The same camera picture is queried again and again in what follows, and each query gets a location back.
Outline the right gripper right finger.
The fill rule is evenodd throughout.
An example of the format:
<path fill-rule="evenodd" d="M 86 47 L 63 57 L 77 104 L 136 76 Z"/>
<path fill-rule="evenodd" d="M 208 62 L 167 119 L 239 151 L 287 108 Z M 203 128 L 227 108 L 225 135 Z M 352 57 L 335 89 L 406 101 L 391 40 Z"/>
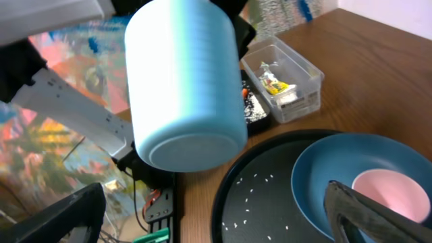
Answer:
<path fill-rule="evenodd" d="M 431 230 L 344 184 L 328 183 L 324 208 L 335 242 L 431 243 Z"/>

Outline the white tissue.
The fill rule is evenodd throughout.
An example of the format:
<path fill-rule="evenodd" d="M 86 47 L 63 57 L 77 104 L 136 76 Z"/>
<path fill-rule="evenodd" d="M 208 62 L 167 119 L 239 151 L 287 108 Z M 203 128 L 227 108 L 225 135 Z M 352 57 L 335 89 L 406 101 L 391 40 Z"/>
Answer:
<path fill-rule="evenodd" d="M 290 84 L 278 98 L 279 104 L 286 104 L 295 101 L 298 98 L 297 86 L 295 84 Z"/>

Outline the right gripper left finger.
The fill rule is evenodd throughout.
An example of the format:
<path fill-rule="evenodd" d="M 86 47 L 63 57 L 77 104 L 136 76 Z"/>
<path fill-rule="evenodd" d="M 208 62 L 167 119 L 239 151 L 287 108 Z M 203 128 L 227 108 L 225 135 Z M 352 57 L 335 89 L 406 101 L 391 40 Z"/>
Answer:
<path fill-rule="evenodd" d="M 100 183 L 90 184 L 37 214 L 1 231 L 2 243 L 97 242 L 106 209 Z"/>

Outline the orange carrot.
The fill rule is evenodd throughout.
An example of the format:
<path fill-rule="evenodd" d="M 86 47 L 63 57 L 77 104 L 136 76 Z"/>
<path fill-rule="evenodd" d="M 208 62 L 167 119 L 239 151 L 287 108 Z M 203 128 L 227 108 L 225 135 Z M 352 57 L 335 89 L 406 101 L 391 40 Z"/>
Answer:
<path fill-rule="evenodd" d="M 249 93 L 249 90 L 247 88 L 243 88 L 242 89 L 242 97 L 243 97 L 243 99 L 247 99 L 248 98 L 248 93 Z"/>

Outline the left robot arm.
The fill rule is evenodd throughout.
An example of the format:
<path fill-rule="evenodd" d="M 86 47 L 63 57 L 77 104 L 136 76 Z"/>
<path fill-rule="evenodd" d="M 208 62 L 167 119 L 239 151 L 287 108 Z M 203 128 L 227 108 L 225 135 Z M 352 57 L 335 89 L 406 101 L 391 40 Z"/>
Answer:
<path fill-rule="evenodd" d="M 1 100 L 47 115 L 107 151 L 151 188 L 227 163 L 246 145 L 239 60 L 255 29 L 244 1 L 2 1 Z M 128 16 L 126 121 L 72 88 L 34 34 Z"/>

